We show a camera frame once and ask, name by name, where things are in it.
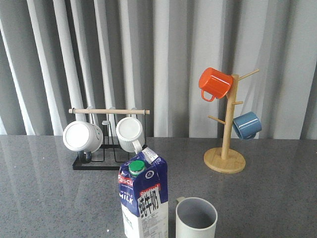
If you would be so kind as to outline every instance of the white curtain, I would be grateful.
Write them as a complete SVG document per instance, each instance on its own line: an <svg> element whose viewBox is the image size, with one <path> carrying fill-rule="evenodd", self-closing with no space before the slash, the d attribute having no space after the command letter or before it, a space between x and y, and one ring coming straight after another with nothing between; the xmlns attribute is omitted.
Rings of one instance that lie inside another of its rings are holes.
<svg viewBox="0 0 317 238"><path fill-rule="evenodd" d="M317 139L315 0L0 0L0 134L62 135L70 108L149 109L156 137L222 137L207 67L256 73L235 117L257 138ZM105 115L95 117L101 125Z"/></svg>

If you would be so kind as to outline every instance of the milk carton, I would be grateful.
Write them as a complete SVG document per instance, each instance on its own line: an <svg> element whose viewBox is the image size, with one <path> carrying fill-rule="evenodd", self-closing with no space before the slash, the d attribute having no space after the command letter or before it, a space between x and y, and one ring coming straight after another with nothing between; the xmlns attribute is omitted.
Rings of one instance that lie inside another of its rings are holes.
<svg viewBox="0 0 317 238"><path fill-rule="evenodd" d="M118 182L127 238L167 238L166 161L146 148L121 165Z"/></svg>

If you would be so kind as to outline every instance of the white mug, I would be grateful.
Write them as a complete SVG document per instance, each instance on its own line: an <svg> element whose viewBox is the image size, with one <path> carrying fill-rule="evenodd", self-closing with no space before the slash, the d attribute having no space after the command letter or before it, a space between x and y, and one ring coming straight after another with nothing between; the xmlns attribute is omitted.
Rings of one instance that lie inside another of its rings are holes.
<svg viewBox="0 0 317 238"><path fill-rule="evenodd" d="M179 197L176 206L176 238L214 238L218 214L208 201Z"/></svg>
<svg viewBox="0 0 317 238"><path fill-rule="evenodd" d="M103 142L101 129L85 121L73 121L63 132L63 142L72 151L95 152Z"/></svg>
<svg viewBox="0 0 317 238"><path fill-rule="evenodd" d="M132 117L123 118L119 121L115 132L123 150L136 154L142 151L145 139L143 127L139 120Z"/></svg>

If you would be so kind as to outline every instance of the granite countertop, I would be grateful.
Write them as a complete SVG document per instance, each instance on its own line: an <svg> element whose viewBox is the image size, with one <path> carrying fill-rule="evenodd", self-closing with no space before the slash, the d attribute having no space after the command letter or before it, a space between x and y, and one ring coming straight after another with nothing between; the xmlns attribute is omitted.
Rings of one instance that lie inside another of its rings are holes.
<svg viewBox="0 0 317 238"><path fill-rule="evenodd" d="M246 159L238 174L210 170L204 153L221 139L147 138L168 163L169 237L176 198L218 211L216 238L313 238L317 141L231 140ZM124 238L118 171L73 170L61 136L0 136L0 237Z"/></svg>

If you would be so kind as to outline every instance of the mug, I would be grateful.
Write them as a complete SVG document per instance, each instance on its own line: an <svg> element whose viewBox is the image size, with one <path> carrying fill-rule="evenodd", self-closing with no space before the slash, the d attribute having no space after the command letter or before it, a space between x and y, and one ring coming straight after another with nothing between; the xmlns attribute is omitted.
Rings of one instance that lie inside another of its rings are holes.
<svg viewBox="0 0 317 238"><path fill-rule="evenodd" d="M199 197L179 197L176 206L176 238L214 238L218 213Z"/></svg>
<svg viewBox="0 0 317 238"><path fill-rule="evenodd" d="M139 120L132 117L123 118L115 129L121 148L138 154L144 145L143 127Z"/></svg>
<svg viewBox="0 0 317 238"><path fill-rule="evenodd" d="M226 75L214 68L207 68L199 79L201 96L207 102L212 102L215 98L223 98L233 82L231 75ZM211 99L205 98L205 92L212 94Z"/></svg>
<svg viewBox="0 0 317 238"><path fill-rule="evenodd" d="M95 152L103 142L101 129L85 121L73 121L63 132L63 142L72 151Z"/></svg>
<svg viewBox="0 0 317 238"><path fill-rule="evenodd" d="M253 112L243 114L233 119L232 126L238 137L244 140L253 139L257 132L262 130L261 122Z"/></svg>

